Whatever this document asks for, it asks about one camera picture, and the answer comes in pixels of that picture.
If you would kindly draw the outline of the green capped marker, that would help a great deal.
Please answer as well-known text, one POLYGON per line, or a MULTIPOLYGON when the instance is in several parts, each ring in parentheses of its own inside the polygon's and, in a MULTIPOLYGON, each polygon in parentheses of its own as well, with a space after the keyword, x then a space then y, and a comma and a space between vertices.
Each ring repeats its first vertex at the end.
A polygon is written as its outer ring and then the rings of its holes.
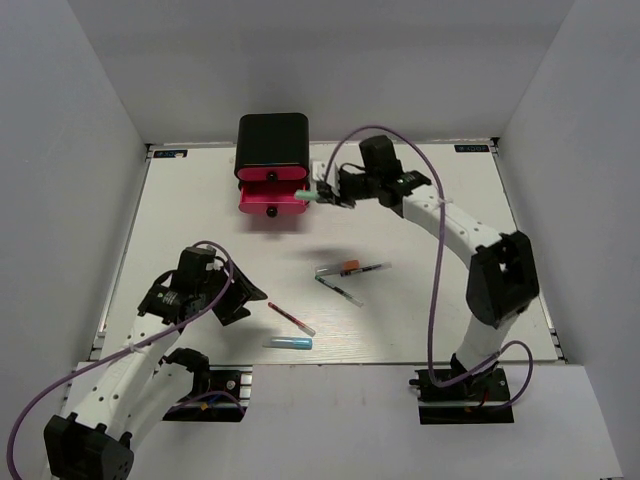
POLYGON ((294 194, 294 198, 299 201, 317 202, 321 196, 315 191, 297 190, 294 194))

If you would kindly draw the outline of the orange capped marker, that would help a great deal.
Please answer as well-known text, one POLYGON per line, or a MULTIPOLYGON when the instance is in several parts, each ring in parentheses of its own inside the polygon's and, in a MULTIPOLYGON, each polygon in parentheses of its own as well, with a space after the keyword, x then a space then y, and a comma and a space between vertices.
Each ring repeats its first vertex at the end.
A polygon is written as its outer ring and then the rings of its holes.
POLYGON ((328 265, 317 266, 314 270, 316 276, 340 275, 344 271, 358 269, 360 262, 358 260, 347 260, 328 265))

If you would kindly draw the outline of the purple pen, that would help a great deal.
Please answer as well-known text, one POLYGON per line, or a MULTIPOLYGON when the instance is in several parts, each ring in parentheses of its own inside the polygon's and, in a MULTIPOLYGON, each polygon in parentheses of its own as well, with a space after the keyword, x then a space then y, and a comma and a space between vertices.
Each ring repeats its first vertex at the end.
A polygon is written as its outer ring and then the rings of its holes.
POLYGON ((382 262, 382 263, 361 266, 353 269, 345 269, 345 270, 342 270, 339 275, 341 277, 349 277, 349 276, 359 275, 359 274, 368 273, 368 272, 382 271, 390 268, 392 268, 391 262, 382 262))

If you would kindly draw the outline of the pink drawer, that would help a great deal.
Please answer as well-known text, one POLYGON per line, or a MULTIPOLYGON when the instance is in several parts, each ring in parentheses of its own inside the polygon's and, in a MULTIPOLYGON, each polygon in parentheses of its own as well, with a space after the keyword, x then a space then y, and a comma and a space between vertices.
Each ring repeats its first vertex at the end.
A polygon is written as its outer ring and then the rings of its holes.
POLYGON ((301 166, 258 166, 247 167, 236 172, 243 182, 298 181, 308 176, 308 169, 301 166))
POLYGON ((307 190, 304 181, 244 183, 238 208, 248 215, 269 218, 301 215, 306 211, 308 202, 295 198, 298 190, 307 190))

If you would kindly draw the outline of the green pen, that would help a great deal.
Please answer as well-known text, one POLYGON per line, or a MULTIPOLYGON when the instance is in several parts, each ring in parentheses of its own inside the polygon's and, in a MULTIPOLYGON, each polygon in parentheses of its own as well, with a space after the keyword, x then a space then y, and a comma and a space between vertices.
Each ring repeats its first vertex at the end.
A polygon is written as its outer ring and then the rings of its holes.
POLYGON ((341 297, 343 297, 344 299, 346 299, 347 301, 349 301, 353 305, 356 305, 359 308, 361 308, 364 305, 364 303, 361 300, 357 299, 352 294, 348 293, 347 291, 345 291, 344 289, 340 288, 339 286, 337 286, 337 285, 333 284, 332 282, 326 280, 324 277, 315 276, 314 280, 317 281, 318 283, 320 283, 321 285, 323 285, 324 287, 326 287, 326 288, 330 289, 331 291, 335 292, 336 294, 340 295, 341 297))

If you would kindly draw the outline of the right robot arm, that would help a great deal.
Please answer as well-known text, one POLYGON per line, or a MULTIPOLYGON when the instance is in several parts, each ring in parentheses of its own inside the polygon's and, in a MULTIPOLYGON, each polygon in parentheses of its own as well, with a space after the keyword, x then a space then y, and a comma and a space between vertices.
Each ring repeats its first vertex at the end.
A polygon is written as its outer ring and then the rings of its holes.
POLYGON ((427 346, 434 348, 435 315, 445 251, 451 251, 467 268, 465 300, 471 312, 462 343, 451 358, 451 374, 439 380, 433 367, 431 383, 453 388, 472 399, 488 385, 504 351, 507 336, 517 319, 540 292, 529 237, 520 230, 503 233, 475 219, 451 202, 433 163, 423 156, 427 174, 404 170, 397 158, 395 132, 383 128, 380 135, 360 142, 363 165, 350 174, 334 165, 331 156, 317 192, 324 203, 352 208, 375 199, 401 219, 433 235, 437 241, 434 277, 428 314, 427 346))

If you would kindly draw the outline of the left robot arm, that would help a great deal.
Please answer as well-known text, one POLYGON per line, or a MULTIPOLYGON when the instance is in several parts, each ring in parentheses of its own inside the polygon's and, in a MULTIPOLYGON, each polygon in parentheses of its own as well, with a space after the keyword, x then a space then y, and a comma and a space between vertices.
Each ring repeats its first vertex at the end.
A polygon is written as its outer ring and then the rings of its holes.
POLYGON ((178 404, 211 395, 208 357, 177 346, 204 314, 223 326, 249 316, 246 303, 264 301, 255 286, 211 242, 185 248, 176 268, 158 276, 137 308, 122 349, 86 396, 44 429, 47 460, 59 479, 125 479, 137 447, 178 404))

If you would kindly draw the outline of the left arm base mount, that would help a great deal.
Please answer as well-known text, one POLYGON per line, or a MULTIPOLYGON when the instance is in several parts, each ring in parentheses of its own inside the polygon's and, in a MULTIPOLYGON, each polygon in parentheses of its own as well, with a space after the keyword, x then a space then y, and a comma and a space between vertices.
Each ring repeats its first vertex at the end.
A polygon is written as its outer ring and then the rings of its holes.
POLYGON ((198 386, 164 415, 168 422, 239 423, 248 410, 253 368, 210 366, 198 386))

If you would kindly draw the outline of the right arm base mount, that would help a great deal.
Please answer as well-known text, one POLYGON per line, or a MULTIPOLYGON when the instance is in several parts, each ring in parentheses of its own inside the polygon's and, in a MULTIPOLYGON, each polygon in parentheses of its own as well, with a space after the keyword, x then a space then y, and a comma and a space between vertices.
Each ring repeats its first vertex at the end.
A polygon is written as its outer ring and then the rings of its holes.
POLYGON ((503 407, 511 399, 511 392, 502 368, 469 385, 460 382, 447 388, 436 387, 427 370, 416 370, 415 377, 409 380, 409 387, 418 397, 421 425, 497 425, 514 422, 512 407, 503 407))

